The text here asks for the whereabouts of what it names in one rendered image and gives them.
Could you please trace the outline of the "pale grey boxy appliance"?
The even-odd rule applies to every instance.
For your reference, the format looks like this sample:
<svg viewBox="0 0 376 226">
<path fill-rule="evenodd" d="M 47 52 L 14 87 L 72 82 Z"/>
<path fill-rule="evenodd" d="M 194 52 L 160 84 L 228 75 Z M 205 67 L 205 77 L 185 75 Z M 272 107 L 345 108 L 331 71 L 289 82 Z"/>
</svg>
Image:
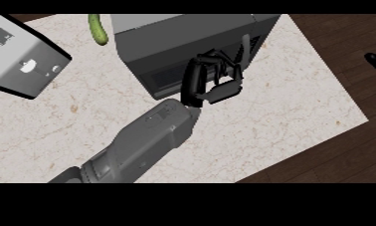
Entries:
<svg viewBox="0 0 376 226">
<path fill-rule="evenodd" d="M 0 14 L 0 92 L 34 100 L 72 61 L 57 44 Z"/>
</svg>

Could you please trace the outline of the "dark grey microwave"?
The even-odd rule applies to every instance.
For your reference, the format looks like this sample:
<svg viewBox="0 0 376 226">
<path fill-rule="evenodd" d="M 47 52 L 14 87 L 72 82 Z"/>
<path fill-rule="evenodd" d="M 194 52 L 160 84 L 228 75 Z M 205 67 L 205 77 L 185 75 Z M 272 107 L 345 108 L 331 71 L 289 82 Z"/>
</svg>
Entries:
<svg viewBox="0 0 376 226">
<path fill-rule="evenodd" d="M 190 58 L 218 50 L 243 68 L 278 20 L 275 14 L 113 14 L 118 55 L 157 100 L 174 95 Z"/>
</svg>

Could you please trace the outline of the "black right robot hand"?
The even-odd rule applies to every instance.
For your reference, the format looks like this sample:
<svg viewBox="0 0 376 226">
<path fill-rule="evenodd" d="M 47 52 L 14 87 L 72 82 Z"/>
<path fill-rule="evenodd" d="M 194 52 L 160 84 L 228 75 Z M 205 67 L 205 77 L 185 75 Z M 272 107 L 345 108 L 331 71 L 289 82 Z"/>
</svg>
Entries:
<svg viewBox="0 0 376 226">
<path fill-rule="evenodd" d="M 368 62 L 368 64 L 373 66 L 373 68 L 376 69 L 376 54 L 365 53 L 364 59 Z"/>
</svg>

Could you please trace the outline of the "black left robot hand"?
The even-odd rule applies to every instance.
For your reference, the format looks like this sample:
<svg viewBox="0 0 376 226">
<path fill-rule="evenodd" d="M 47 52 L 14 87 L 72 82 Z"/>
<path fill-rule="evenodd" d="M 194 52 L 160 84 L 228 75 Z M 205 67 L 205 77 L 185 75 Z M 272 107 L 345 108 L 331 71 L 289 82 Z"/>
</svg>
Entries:
<svg viewBox="0 0 376 226">
<path fill-rule="evenodd" d="M 205 90 L 206 68 L 214 66 L 214 87 Z M 234 97 L 242 90 L 242 70 L 219 50 L 209 50 L 197 54 L 187 62 L 187 69 L 181 85 L 181 103 L 187 107 L 200 108 L 202 102 L 212 105 Z"/>
</svg>

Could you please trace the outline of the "green cucumber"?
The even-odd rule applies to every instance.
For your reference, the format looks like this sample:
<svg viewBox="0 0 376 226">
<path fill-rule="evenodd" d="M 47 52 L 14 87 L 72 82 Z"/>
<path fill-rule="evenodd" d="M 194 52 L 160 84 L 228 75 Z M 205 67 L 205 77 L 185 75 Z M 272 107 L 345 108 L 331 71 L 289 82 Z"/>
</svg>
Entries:
<svg viewBox="0 0 376 226">
<path fill-rule="evenodd" d="M 98 14 L 88 15 L 88 25 L 90 25 L 91 36 L 93 36 L 96 43 L 100 46 L 104 46 L 109 42 L 109 37 L 107 37 L 107 33 L 106 33 L 103 25 L 101 25 Z"/>
</svg>

